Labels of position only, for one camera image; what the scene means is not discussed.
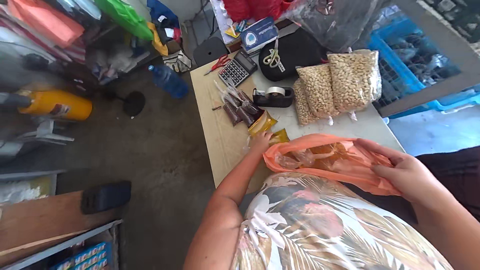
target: calculator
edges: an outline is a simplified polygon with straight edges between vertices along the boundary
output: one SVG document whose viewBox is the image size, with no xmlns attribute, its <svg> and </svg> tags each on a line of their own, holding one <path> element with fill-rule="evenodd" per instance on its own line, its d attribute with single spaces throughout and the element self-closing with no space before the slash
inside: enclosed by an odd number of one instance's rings
<svg viewBox="0 0 480 270">
<path fill-rule="evenodd" d="M 226 85 L 228 85 L 228 78 L 232 78 L 234 86 L 237 87 L 248 78 L 248 76 L 254 73 L 257 68 L 257 64 L 248 56 L 248 53 L 244 49 L 241 49 L 232 61 L 228 62 L 228 64 L 218 72 L 218 76 Z"/>
</svg>

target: black chair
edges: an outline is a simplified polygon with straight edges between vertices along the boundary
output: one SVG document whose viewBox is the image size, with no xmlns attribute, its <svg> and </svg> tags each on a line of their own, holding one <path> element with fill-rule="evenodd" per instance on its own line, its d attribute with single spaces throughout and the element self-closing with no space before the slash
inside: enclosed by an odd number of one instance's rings
<svg viewBox="0 0 480 270">
<path fill-rule="evenodd" d="M 193 58 L 197 65 L 201 67 L 217 60 L 224 54 L 228 54 L 228 50 L 223 41 L 217 37 L 211 37 L 193 51 Z"/>
</svg>

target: tape roll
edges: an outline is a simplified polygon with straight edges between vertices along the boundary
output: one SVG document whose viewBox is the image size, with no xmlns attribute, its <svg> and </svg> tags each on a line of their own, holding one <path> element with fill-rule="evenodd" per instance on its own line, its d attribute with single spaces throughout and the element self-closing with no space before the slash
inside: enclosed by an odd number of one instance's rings
<svg viewBox="0 0 480 270">
<path fill-rule="evenodd" d="M 281 87 L 277 87 L 277 86 L 270 87 L 265 91 L 265 96 L 267 98 L 270 97 L 270 96 L 284 97 L 285 96 L 285 89 L 283 89 Z"/>
</svg>

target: scissors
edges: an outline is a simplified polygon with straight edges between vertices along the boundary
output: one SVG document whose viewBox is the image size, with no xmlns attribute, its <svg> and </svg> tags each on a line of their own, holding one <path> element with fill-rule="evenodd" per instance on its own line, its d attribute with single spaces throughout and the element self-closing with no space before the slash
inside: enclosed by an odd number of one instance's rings
<svg viewBox="0 0 480 270">
<path fill-rule="evenodd" d="M 276 68 L 280 64 L 280 56 L 278 55 L 278 37 L 275 39 L 275 47 L 270 49 L 270 55 L 264 58 L 264 64 L 271 68 Z"/>
<path fill-rule="evenodd" d="M 204 76 L 209 74 L 210 72 L 214 71 L 215 69 L 217 69 L 219 67 L 225 66 L 230 61 L 231 61 L 231 59 L 228 58 L 227 54 L 224 54 L 224 55 L 220 56 L 220 58 L 218 58 L 218 61 L 215 63 L 215 65 L 213 65 L 213 67 L 209 71 L 207 71 L 207 73 L 205 73 Z"/>
</svg>

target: plastic bottle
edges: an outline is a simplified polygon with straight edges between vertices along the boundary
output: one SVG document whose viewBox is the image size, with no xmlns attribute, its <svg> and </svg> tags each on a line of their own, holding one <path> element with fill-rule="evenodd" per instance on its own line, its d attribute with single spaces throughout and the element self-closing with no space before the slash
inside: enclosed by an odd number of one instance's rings
<svg viewBox="0 0 480 270">
<path fill-rule="evenodd" d="M 178 74 L 165 65 L 149 66 L 153 72 L 153 82 L 157 87 L 167 91 L 173 98 L 182 98 L 188 93 L 188 86 Z"/>
</svg>

